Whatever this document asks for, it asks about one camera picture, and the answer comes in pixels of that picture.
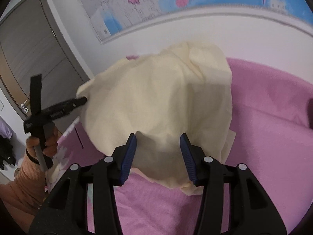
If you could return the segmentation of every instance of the black wristband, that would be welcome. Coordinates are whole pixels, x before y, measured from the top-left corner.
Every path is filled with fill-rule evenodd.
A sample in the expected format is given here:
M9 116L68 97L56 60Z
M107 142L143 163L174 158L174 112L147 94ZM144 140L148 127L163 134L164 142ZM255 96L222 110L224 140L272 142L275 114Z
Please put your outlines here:
M35 159L34 157L32 157L32 156L28 153L27 149L26 149L26 155L28 156L29 160L31 160L33 163L35 163L35 164L38 164L38 165L39 165L38 160L37 160L37 159Z

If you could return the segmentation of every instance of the blue gripper pad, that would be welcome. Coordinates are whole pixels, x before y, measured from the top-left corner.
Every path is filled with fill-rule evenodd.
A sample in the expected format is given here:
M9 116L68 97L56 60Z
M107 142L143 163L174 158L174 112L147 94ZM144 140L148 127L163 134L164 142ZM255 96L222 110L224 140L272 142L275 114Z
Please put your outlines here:
M197 166L191 154L191 144L185 133L180 136L180 150L182 152L185 166L188 172L189 179L195 184L197 178Z
M126 146L127 150L124 155L124 159L121 163L121 176L120 182L123 185L125 181L128 179L131 164L133 163L133 159L135 156L136 148L137 148L137 138L136 135L131 134L129 139L127 140Z

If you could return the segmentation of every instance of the finger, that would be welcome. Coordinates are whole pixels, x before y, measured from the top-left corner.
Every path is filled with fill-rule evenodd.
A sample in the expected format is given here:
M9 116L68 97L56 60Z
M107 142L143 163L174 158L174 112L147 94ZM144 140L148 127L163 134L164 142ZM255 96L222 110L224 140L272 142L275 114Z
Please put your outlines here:
M26 140L26 148L32 148L34 146L38 146L39 145L39 138L37 137L29 137Z
M57 136L57 135L58 135L58 129L57 129L56 126L55 126L54 129L53 129L53 135L54 135L54 136Z
M54 144L53 146L47 147L44 149L43 154L48 157L54 157L58 152L58 144Z
M58 136L52 135L45 143L47 147L53 146L58 141Z

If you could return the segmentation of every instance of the pink blanket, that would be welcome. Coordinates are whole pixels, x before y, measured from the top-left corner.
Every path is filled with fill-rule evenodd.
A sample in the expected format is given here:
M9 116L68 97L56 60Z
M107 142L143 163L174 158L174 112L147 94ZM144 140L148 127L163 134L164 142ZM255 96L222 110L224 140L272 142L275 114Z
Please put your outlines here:
M227 164L249 166L290 232L313 199L313 130L307 113L313 85L266 66L235 59L228 62L233 72L230 128L237 135ZM81 124L61 138L59 145L57 158L63 163L59 177L72 163L91 165L103 157ZM199 195L186 196L131 174L123 187L116 188L115 197L124 235L193 234ZM90 231L94 231L92 223L90 218Z

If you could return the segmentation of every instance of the orange sweater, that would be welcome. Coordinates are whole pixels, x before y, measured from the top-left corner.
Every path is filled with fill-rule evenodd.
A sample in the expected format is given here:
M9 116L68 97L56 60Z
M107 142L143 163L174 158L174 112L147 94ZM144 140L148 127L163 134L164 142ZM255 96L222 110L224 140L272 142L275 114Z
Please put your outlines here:
M16 223L28 233L29 227L45 197L45 174L40 166L24 156L16 179L0 184L0 198Z

